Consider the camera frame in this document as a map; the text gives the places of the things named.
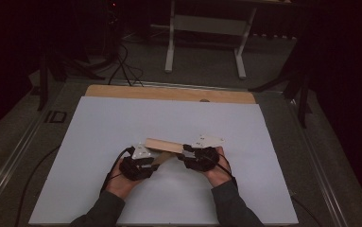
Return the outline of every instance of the forearm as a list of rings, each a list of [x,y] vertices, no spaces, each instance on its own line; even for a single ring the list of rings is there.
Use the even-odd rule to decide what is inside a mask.
[[[212,189],[216,215],[222,226],[264,226],[246,206],[232,181]]]
[[[72,221],[70,226],[114,226],[124,209],[125,202],[113,193],[103,191],[90,211]]]

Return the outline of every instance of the black cable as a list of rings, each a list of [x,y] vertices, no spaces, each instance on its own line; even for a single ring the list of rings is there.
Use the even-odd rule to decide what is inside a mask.
[[[224,166],[222,166],[221,164],[219,164],[218,162],[215,162],[213,159],[205,156],[205,155],[202,155],[201,157],[207,159],[208,161],[212,162],[213,164],[215,164],[216,166],[220,167],[222,170],[224,170],[226,173],[228,173],[230,175],[230,177],[233,177],[232,173],[230,172],[230,170],[226,169]]]
[[[120,45],[125,49],[125,51],[126,51],[126,53],[127,53],[127,55],[128,55],[128,53],[129,53],[128,49],[127,49],[123,44],[120,44]],[[134,84],[136,83],[136,81],[138,81],[138,82],[142,85],[142,87],[144,87],[142,81],[140,80],[140,77],[142,77],[143,74],[144,74],[143,70],[140,69],[140,68],[136,68],[136,67],[133,67],[133,66],[130,66],[130,65],[126,64],[126,63],[125,63],[125,59],[123,59],[123,63],[125,64],[125,66],[128,67],[128,70],[130,71],[130,73],[131,73],[131,74],[134,76],[134,78],[135,78],[135,80],[134,80],[134,82],[132,83],[132,85],[134,85]],[[141,75],[140,75],[139,77],[137,77],[137,76],[131,71],[130,68],[139,70],[139,71],[141,72]]]
[[[115,176],[110,177],[110,178],[108,179],[108,181],[110,181],[110,180],[112,180],[112,179],[114,179],[114,178],[116,178],[116,177],[119,177],[119,176],[121,176],[121,175],[122,175],[122,173],[116,174]]]
[[[127,72],[125,71],[125,68],[124,68],[124,62],[125,62],[125,61],[123,61],[120,56],[118,56],[118,60],[119,60],[119,62],[120,62],[120,66],[121,66],[122,72],[124,73],[124,77],[125,77],[125,79],[127,80],[128,85],[131,87],[130,80],[129,80],[128,75],[127,75]]]
[[[105,188],[106,188],[107,185],[108,185],[108,182],[109,182],[112,178],[115,178],[115,177],[117,177],[117,176],[119,176],[119,175],[122,174],[122,173],[120,173],[120,174],[117,174],[117,175],[115,175],[115,176],[111,176],[113,170],[115,169],[115,167],[116,167],[116,165],[118,164],[118,162],[119,162],[119,160],[121,159],[121,157],[122,157],[122,156],[124,155],[124,153],[127,152],[127,151],[129,151],[129,153],[130,153],[130,150],[131,150],[131,148],[126,148],[126,149],[122,150],[122,152],[118,155],[118,157],[116,158],[115,162],[113,163],[113,165],[112,165],[112,167],[111,167],[110,172],[107,173],[107,176],[106,176],[106,178],[105,178],[105,180],[104,180],[104,183],[103,183],[103,185],[101,186],[100,193],[101,193],[103,190],[105,190]]]
[[[295,197],[290,196],[290,198],[295,201],[298,205],[300,205],[310,216],[311,218],[313,218],[313,220],[317,223],[317,225],[319,227],[322,227],[321,223],[319,222],[319,220],[313,215],[313,213],[311,213],[311,211],[305,207],[300,201],[298,201]]]
[[[21,201],[19,202],[18,214],[16,215],[16,220],[15,220],[15,225],[14,225],[15,227],[17,227],[19,225],[19,220],[21,219],[22,206],[24,205],[25,195],[26,195],[27,187],[28,187],[28,185],[30,183],[30,180],[32,179],[34,173],[36,172],[37,168],[42,164],[42,162],[48,156],[50,156],[52,153],[57,151],[59,148],[60,148],[60,145],[57,146],[56,148],[53,148],[47,154],[45,154],[44,157],[41,159],[41,161],[36,165],[36,167],[33,168],[32,172],[30,173],[30,176],[28,177],[28,179],[26,181],[25,188],[24,188],[24,190],[22,192]]]
[[[122,62],[124,62],[124,61],[127,59],[127,57],[128,57],[128,50],[127,50],[126,47],[125,47],[125,57],[124,57],[124,59],[122,60]],[[119,70],[120,68],[123,67],[122,62],[120,61],[118,67],[115,69],[115,71],[113,71],[110,79],[108,80],[108,85],[111,85],[111,81],[112,81],[113,78],[115,77],[116,73],[118,72],[118,70]]]
[[[218,155],[225,159],[225,162],[227,162],[228,166],[230,167],[230,172],[232,173],[231,164],[230,164],[230,162],[228,162],[228,159],[225,158],[225,156],[220,153],[218,153]]]

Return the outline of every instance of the gray floor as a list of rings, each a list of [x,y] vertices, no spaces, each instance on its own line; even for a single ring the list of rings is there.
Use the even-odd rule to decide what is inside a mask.
[[[248,78],[240,80],[233,51],[227,45],[213,47],[212,44],[190,43],[184,39],[177,40],[173,72],[166,74],[165,35],[154,37],[148,44],[123,42],[129,51],[126,63],[143,69],[140,80],[145,86],[204,86],[246,91],[248,87],[275,78],[295,43],[294,40],[285,39],[269,41],[249,38],[243,54]],[[121,48],[121,55],[125,56],[124,48]],[[116,66],[97,73],[108,78]],[[133,72],[136,75],[140,73],[138,70]],[[37,72],[32,78],[37,81]],[[123,79],[119,71],[113,84],[126,84]],[[92,81],[72,73],[65,84],[50,83],[50,102],[44,112],[36,111],[38,98],[28,95],[0,122],[0,169],[12,152],[20,148],[24,151],[19,165],[0,193],[0,226],[14,224],[27,177],[44,155],[60,144],[78,100],[87,87],[107,81]],[[295,198],[314,214],[322,226],[362,226],[362,190],[315,94],[311,92],[309,96],[312,113],[306,115],[308,128],[304,130],[297,121],[296,106],[290,100],[284,100],[279,92],[283,87],[284,84],[281,84],[254,95],[262,108],[289,190],[296,194]],[[68,112],[68,118],[63,124],[44,123],[48,110]],[[31,126],[37,126],[36,130],[27,131]],[[30,182],[20,226],[27,226],[54,157],[55,153],[41,164]],[[294,205],[300,222],[296,226],[318,226],[301,206],[297,203]]]

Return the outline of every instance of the wooden block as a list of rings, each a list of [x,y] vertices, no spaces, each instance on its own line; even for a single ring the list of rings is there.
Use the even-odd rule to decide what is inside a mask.
[[[154,159],[153,163],[151,164],[152,166],[154,165],[161,165],[163,164],[166,160],[168,160],[169,158],[175,156],[174,153],[171,152],[162,152],[157,158]]]
[[[163,87],[91,85],[86,96],[255,104],[252,93]]]
[[[145,142],[146,148],[157,149],[160,151],[168,151],[173,153],[183,153],[183,145],[164,140],[147,138]]]

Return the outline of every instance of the metal frame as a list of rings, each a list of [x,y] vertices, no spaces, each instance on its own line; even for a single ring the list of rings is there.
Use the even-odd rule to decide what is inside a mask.
[[[325,171],[321,165],[317,152],[314,149],[314,146],[313,146],[312,142],[310,141],[310,138],[307,135],[307,132],[301,127],[301,123],[297,116],[297,111],[296,111],[297,104],[296,104],[295,99],[292,99],[292,100],[286,99],[285,101],[287,102],[286,104],[289,107],[290,113],[294,116],[293,119],[294,119],[295,127],[300,129],[300,132],[303,137],[303,141],[308,148],[310,162],[313,167],[314,175],[317,179],[317,182],[319,183],[319,189],[321,190],[325,203],[328,206],[328,210],[330,212],[332,220],[334,221],[334,225],[336,227],[349,226],[348,222],[340,208],[339,202],[337,201],[334,189],[331,186],[330,182],[328,181]]]
[[[4,191],[7,183],[10,180],[13,172],[16,167],[21,162],[23,156],[27,152],[27,148],[33,140],[34,135],[37,133],[39,126],[43,123],[45,117],[47,116],[48,111],[54,104],[56,98],[60,94],[60,91],[63,87],[63,83],[58,83],[57,89],[51,93],[48,101],[46,100],[44,108],[34,117],[30,125],[27,127],[25,133],[19,140],[15,149],[12,151],[6,162],[0,168],[0,195]]]
[[[247,21],[224,20],[215,18],[205,18],[196,16],[177,15],[175,13],[175,0],[171,1],[171,16],[169,20],[169,45],[166,53],[165,72],[172,72],[174,61],[174,33],[177,30],[189,30],[199,32],[209,32],[216,34],[227,34],[241,36],[240,45],[234,50],[237,72],[240,79],[246,79],[245,65],[242,53],[248,40],[251,25],[257,8],[254,7]]]

